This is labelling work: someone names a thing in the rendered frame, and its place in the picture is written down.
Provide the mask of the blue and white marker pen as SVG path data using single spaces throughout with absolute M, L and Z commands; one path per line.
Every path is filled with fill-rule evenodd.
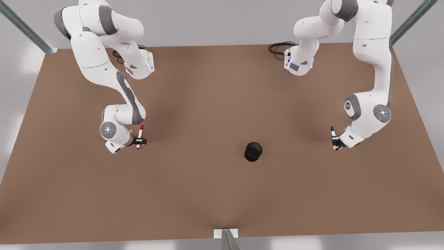
M 336 136 L 336 133 L 335 133 L 335 130 L 334 130 L 333 126 L 331 126 L 330 129 L 331 129 L 331 141 L 332 141 L 332 144 L 333 144 L 333 149 L 338 151 L 339 150 L 339 147 L 337 145 L 338 136 Z

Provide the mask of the black mesh pen cup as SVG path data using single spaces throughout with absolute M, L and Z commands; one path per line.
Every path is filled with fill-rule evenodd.
M 250 142 L 246 146 L 244 157 L 250 162 L 255 162 L 262 154 L 262 146 L 257 142 Z

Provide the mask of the silver frame post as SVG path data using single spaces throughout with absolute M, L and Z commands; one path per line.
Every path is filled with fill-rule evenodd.
M 29 38 L 45 54 L 56 54 L 57 48 L 52 48 L 32 28 L 28 26 L 3 0 L 0 0 L 0 13 L 5 16 L 15 27 Z
M 240 250 L 240 247 L 236 242 L 238 237 L 238 229 L 213 230 L 213 238 L 221 239 L 221 250 Z
M 424 0 L 390 36 L 392 47 L 438 0 Z

